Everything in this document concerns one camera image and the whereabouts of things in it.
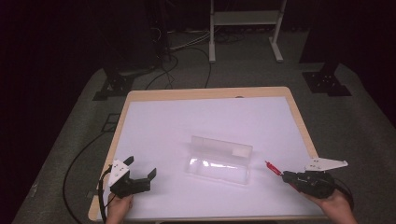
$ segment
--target clear acrylic container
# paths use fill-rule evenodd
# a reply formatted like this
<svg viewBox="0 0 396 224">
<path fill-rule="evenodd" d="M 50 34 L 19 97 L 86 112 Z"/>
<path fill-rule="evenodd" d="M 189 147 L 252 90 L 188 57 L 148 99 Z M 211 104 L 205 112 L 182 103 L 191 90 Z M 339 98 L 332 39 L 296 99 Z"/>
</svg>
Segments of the clear acrylic container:
<svg viewBox="0 0 396 224">
<path fill-rule="evenodd" d="M 193 136 L 190 174 L 246 185 L 252 146 Z"/>
</svg>

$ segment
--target red marker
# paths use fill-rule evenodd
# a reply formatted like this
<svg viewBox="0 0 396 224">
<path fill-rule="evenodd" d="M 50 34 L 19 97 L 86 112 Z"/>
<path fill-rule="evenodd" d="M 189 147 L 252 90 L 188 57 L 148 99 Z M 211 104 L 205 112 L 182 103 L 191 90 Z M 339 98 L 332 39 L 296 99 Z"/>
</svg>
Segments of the red marker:
<svg viewBox="0 0 396 224">
<path fill-rule="evenodd" d="M 267 163 L 268 169 L 272 170 L 276 175 L 282 175 L 282 172 L 280 172 L 278 169 L 276 169 L 276 167 L 273 164 L 271 164 L 271 162 L 266 161 L 266 163 Z"/>
</svg>

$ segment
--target hand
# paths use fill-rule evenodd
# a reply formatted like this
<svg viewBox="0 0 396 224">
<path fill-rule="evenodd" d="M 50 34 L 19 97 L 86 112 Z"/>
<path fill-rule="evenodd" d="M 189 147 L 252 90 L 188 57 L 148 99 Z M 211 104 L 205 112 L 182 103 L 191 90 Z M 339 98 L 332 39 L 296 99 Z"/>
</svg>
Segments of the hand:
<svg viewBox="0 0 396 224">
<path fill-rule="evenodd" d="M 115 194 L 108 195 L 107 221 L 106 224 L 120 224 L 134 203 L 134 195 L 119 198 Z"/>
<path fill-rule="evenodd" d="M 302 193 L 307 199 L 317 204 L 323 213 L 336 224 L 357 224 L 346 196 L 336 189 L 327 199 L 318 199 Z"/>
</svg>

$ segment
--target wooden table edge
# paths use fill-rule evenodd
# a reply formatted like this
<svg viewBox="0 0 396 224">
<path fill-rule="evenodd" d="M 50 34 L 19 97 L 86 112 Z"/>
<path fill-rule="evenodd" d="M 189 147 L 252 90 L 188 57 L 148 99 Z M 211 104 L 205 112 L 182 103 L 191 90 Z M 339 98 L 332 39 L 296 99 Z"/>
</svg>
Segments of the wooden table edge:
<svg viewBox="0 0 396 224">
<path fill-rule="evenodd" d="M 219 98 L 235 98 L 235 97 L 286 97 L 289 104 L 291 114 L 296 122 L 300 134 L 304 140 L 308 155 L 311 158 L 318 156 L 314 144 L 309 136 L 308 130 L 305 127 L 303 118 L 300 114 L 297 104 L 287 87 L 247 87 L 247 88 L 219 88 L 219 89 L 187 89 L 187 90 L 157 90 L 157 91 L 131 91 L 128 93 L 125 104 L 122 108 L 119 124 L 114 133 L 110 149 L 107 153 L 105 165 L 102 173 L 112 164 L 114 154 L 118 142 L 120 140 L 120 133 L 128 112 L 129 104 L 131 102 L 142 101 L 168 101 L 168 100 L 194 100 L 194 99 L 219 99 Z M 108 176 L 105 178 L 104 186 L 107 184 Z M 100 212 L 98 196 L 94 196 L 92 204 L 88 212 L 88 217 L 92 221 L 97 220 L 98 212 Z M 312 218 L 312 217 L 293 217 L 298 219 Z"/>
</svg>

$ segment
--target metal stand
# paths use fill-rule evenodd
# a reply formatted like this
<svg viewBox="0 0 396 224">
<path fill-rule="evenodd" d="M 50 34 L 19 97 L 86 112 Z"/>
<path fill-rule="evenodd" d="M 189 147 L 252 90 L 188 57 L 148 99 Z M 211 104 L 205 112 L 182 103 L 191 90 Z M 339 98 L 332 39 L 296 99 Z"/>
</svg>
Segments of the metal stand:
<svg viewBox="0 0 396 224">
<path fill-rule="evenodd" d="M 216 61 L 215 53 L 215 25 L 263 25 L 274 24 L 276 26 L 274 35 L 269 38 L 271 48 L 278 63 L 283 62 L 283 57 L 277 46 L 277 37 L 280 25 L 285 13 L 287 0 L 283 0 L 280 10 L 268 11 L 225 11 L 215 12 L 214 0 L 210 0 L 210 41 L 209 41 L 209 61 Z"/>
<path fill-rule="evenodd" d="M 326 62 L 319 72 L 304 72 L 303 76 L 313 93 L 327 93 L 329 96 L 350 96 L 346 86 L 341 85 L 334 75 L 338 63 Z"/>
<path fill-rule="evenodd" d="M 93 97 L 94 101 L 104 101 L 111 96 L 126 96 L 132 89 L 135 77 L 123 77 L 115 68 L 104 68 L 107 80 L 100 91 Z"/>
</svg>

